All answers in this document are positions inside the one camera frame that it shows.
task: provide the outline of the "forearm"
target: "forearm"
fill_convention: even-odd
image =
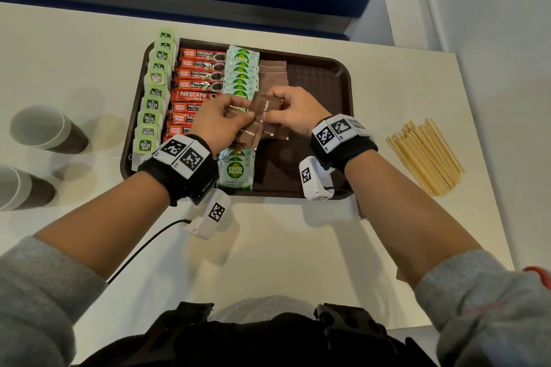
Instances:
[[[373,150],[344,170],[371,226],[415,287],[440,262],[482,249],[440,205]]]
[[[140,171],[34,236],[107,279],[169,204],[166,189]]]

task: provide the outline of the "white camera device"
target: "white camera device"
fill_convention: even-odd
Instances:
[[[313,155],[306,157],[299,164],[300,182],[304,197],[312,201],[323,201],[334,196],[333,180],[331,171],[324,170],[320,162]]]
[[[212,189],[212,195],[203,215],[196,217],[184,229],[201,239],[209,239],[214,235],[220,222],[230,209],[230,197],[220,189]]]

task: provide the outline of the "cup rim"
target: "cup rim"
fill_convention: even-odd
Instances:
[[[61,128],[59,128],[59,132],[54,136],[52,137],[52,139],[50,141],[46,141],[46,142],[42,142],[42,144],[37,144],[37,145],[30,145],[30,144],[24,144],[23,142],[21,141],[18,141],[15,139],[15,137],[13,136],[13,121],[15,120],[15,118],[22,112],[26,112],[27,110],[29,109],[34,109],[34,108],[38,108],[38,109],[48,109],[52,112],[56,112],[58,114],[61,115]],[[56,138],[59,137],[59,135],[61,135],[61,133],[63,132],[63,129],[65,128],[65,125],[67,124],[67,117],[65,116],[65,114],[63,112],[61,112],[58,108],[56,108],[55,106],[49,106],[49,105],[31,105],[31,106],[27,106],[23,109],[21,109],[20,111],[18,111],[15,115],[13,115],[13,117],[11,118],[11,121],[10,121],[10,126],[9,126],[9,133],[11,135],[11,137],[18,143],[20,143],[21,145],[24,145],[26,147],[33,147],[33,148],[41,148],[41,147],[44,147],[48,144],[50,144],[53,140],[55,140]]]
[[[9,202],[7,202],[4,206],[0,206],[0,211],[2,211],[5,208],[9,207],[9,205],[17,198],[17,193],[21,189],[21,175],[19,174],[17,169],[15,167],[13,167],[12,165],[8,165],[8,164],[0,164],[0,168],[2,168],[2,167],[7,167],[16,174],[16,176],[17,176],[17,190],[15,191],[14,195],[11,197]]]

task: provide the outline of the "white table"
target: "white table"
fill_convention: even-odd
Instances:
[[[437,198],[466,229],[512,268],[461,75],[453,54],[170,23],[0,3],[2,162],[51,180],[48,207],[0,214],[0,251],[119,183],[122,144],[141,58],[161,27],[183,38],[330,57],[352,77],[355,116],[380,153],[409,176],[385,142],[409,120],[434,118],[465,167],[463,182]],[[92,151],[57,155],[13,141],[13,114],[51,104],[80,125]],[[170,208],[160,228],[181,218]],[[388,329],[429,324],[413,292],[353,198],[318,204],[281,198],[232,198],[232,220],[203,241],[173,228],[137,257],[76,325],[75,362],[114,339],[142,333],[181,300],[217,308],[248,297],[286,294],[312,304],[366,308]]]

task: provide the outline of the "gray sweatshirt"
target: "gray sweatshirt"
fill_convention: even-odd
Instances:
[[[433,268],[415,294],[441,332],[442,366],[551,365],[549,283],[543,270],[510,272],[485,251]],[[105,287],[78,261],[24,238],[0,256],[0,365],[69,365],[72,327]]]

